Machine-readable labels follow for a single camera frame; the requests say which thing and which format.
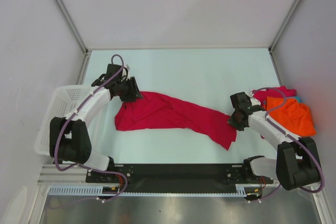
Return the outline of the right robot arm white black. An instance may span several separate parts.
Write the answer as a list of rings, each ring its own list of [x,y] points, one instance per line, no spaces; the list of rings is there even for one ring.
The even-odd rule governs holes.
[[[275,159],[254,156],[242,169],[243,179],[254,183],[261,176],[276,179],[285,190],[300,188],[315,194],[323,190],[325,177],[316,143],[301,137],[278,123],[261,105],[253,104],[244,92],[230,96],[233,114],[228,123],[238,131],[250,128],[262,136],[277,152]]]

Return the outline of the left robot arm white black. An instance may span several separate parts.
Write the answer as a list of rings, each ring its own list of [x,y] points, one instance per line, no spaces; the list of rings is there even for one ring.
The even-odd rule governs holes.
[[[106,73],[86,87],[84,98],[70,112],[55,116],[49,123],[49,154],[56,164],[71,162],[95,172],[105,182],[115,178],[114,160],[97,152],[89,136],[88,127],[112,98],[134,102],[140,98],[135,77],[129,76],[124,65],[108,64]]]

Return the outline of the crimson red t shirt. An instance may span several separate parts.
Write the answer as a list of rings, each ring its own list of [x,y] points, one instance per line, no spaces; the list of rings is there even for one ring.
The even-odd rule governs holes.
[[[236,141],[237,130],[228,123],[229,115],[157,92],[141,94],[143,98],[124,103],[116,114],[118,131],[190,129],[225,150]]]

